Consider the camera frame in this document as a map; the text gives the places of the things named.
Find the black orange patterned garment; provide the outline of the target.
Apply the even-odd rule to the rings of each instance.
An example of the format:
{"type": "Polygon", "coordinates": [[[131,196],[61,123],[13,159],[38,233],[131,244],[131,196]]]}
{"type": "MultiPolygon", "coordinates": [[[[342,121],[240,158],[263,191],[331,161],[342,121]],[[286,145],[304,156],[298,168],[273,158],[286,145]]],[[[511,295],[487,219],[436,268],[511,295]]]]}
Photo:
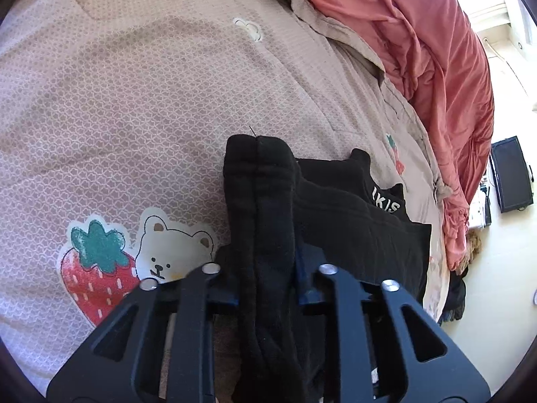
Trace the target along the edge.
{"type": "Polygon", "coordinates": [[[356,279],[379,283],[392,278],[422,300],[431,226],[409,220],[402,186],[379,188],[370,174],[370,156],[359,149],[345,160],[295,160],[296,249],[313,245],[328,263],[356,279]]]}

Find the black pants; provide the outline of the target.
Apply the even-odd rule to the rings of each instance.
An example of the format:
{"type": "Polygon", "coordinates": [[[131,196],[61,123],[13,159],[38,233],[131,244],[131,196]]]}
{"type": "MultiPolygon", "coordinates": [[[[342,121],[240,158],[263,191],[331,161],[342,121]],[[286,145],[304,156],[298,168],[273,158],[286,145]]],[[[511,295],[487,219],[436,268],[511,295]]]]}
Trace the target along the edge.
{"type": "Polygon", "coordinates": [[[223,168],[229,262],[238,279],[240,377],[235,402],[321,399],[324,320],[298,304],[293,197],[298,166],[287,144],[231,136],[223,168]]]}

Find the black flat monitor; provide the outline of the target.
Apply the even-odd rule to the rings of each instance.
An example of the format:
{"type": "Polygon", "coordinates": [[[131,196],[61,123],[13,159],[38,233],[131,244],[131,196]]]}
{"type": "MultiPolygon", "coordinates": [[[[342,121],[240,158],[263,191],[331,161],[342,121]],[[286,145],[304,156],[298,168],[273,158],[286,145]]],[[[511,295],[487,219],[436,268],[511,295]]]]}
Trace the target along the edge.
{"type": "Polygon", "coordinates": [[[491,172],[501,213],[533,204],[529,169],[517,136],[491,145],[491,172]]]}

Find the beige strawberry bear quilt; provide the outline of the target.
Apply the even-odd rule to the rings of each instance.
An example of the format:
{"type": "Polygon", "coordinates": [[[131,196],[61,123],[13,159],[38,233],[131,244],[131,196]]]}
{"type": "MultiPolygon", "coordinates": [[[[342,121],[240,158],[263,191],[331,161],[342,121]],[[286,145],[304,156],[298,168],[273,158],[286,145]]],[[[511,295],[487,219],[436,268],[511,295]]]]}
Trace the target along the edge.
{"type": "Polygon", "coordinates": [[[151,251],[229,238],[226,142],[371,156],[432,227],[425,310],[448,268],[427,132],[380,57],[307,0],[18,0],[1,25],[1,339],[39,394],[151,251]]]}

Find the coral red blanket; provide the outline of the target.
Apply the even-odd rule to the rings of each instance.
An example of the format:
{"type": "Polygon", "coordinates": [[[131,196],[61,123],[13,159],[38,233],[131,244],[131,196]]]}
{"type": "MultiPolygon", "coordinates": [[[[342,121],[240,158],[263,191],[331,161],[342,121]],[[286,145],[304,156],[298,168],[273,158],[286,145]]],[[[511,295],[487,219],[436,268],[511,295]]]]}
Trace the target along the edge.
{"type": "Polygon", "coordinates": [[[353,29],[426,128],[441,177],[448,267],[466,251],[470,203],[491,152],[494,99],[486,53],[458,0],[309,0],[353,29]]]}

